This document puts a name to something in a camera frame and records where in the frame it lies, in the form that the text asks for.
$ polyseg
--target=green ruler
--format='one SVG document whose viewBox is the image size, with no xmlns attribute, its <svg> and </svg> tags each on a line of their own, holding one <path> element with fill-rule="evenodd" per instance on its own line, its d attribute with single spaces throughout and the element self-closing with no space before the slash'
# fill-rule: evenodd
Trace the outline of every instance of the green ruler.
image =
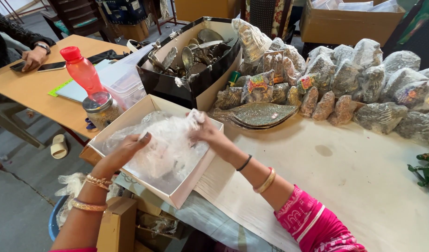
<svg viewBox="0 0 429 252">
<path fill-rule="evenodd" d="M 60 86 L 58 86 L 57 88 L 55 88 L 55 89 L 53 89 L 53 90 L 49 91 L 49 92 L 48 92 L 48 94 L 49 94 L 49 95 L 52 95 L 52 96 L 54 96 L 54 97 L 59 96 L 58 94 L 56 94 L 56 92 L 57 92 L 59 89 L 61 89 L 61 88 L 63 88 L 64 86 L 66 86 L 68 83 L 72 82 L 72 81 L 73 81 L 73 78 L 71 78 L 71 79 L 67 80 L 67 81 L 66 81 L 65 83 L 63 83 L 62 85 L 60 85 Z"/>
</svg>

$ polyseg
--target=wristwatch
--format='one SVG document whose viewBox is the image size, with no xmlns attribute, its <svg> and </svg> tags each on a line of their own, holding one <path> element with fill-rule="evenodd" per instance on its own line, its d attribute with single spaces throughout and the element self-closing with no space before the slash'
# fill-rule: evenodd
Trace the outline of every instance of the wristwatch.
<svg viewBox="0 0 429 252">
<path fill-rule="evenodd" d="M 47 47 L 46 45 L 44 45 L 42 43 L 35 43 L 34 46 L 38 46 L 38 47 L 45 49 L 47 55 L 51 53 L 51 50 L 49 49 L 49 47 Z"/>
</svg>

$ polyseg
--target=metal jar lid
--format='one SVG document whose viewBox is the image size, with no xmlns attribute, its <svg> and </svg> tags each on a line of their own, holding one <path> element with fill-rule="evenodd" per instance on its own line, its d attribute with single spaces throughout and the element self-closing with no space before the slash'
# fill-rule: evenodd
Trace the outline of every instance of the metal jar lid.
<svg viewBox="0 0 429 252">
<path fill-rule="evenodd" d="M 97 114 L 110 108 L 112 103 L 112 95 L 108 92 L 101 91 L 87 96 L 82 102 L 82 107 L 90 114 Z"/>
</svg>

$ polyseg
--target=red bottle cap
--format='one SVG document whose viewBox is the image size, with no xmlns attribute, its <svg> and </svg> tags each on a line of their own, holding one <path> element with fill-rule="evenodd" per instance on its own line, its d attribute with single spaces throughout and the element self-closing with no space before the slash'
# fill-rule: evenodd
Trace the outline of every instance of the red bottle cap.
<svg viewBox="0 0 429 252">
<path fill-rule="evenodd" d="M 74 60 L 81 57 L 80 50 L 76 46 L 69 46 L 60 50 L 60 54 L 65 60 Z"/>
</svg>

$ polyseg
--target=red water bottle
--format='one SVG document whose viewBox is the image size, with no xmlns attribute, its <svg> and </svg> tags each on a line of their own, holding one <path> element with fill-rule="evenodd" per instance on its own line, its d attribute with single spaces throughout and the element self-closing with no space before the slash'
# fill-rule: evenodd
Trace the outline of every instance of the red water bottle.
<svg viewBox="0 0 429 252">
<path fill-rule="evenodd" d="M 66 60 L 66 70 L 70 76 L 87 91 L 88 95 L 99 91 L 107 92 L 101 85 L 95 67 L 80 54 L 79 48 L 69 46 L 60 50 L 60 54 Z"/>
</svg>

